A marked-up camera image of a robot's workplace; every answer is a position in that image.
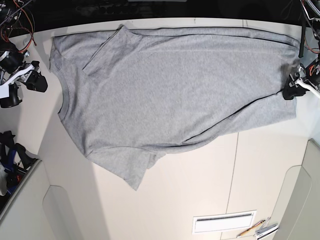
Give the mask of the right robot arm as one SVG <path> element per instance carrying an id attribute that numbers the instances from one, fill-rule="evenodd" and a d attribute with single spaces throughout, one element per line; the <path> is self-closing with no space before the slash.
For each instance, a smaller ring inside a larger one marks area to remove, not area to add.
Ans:
<path id="1" fill-rule="evenodd" d="M 0 2 L 0 107 L 12 108 L 22 102 L 19 87 L 44 93 L 48 88 L 40 62 L 27 61 L 29 48 L 36 46 L 33 0 Z"/>

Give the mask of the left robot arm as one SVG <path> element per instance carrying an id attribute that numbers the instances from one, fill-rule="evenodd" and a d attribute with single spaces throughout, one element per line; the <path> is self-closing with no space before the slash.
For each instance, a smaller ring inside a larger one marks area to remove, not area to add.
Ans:
<path id="1" fill-rule="evenodd" d="M 288 75 L 282 89 L 282 97 L 293 100 L 302 97 L 307 92 L 311 92 L 317 98 L 320 97 L 320 47 L 312 47 L 308 44 L 307 29 L 310 29 L 313 38 L 320 42 L 320 2 L 318 0 L 301 0 L 301 38 L 299 44 L 298 57 L 304 56 L 304 51 L 308 50 L 316 58 L 307 66 L 299 63 Z"/>

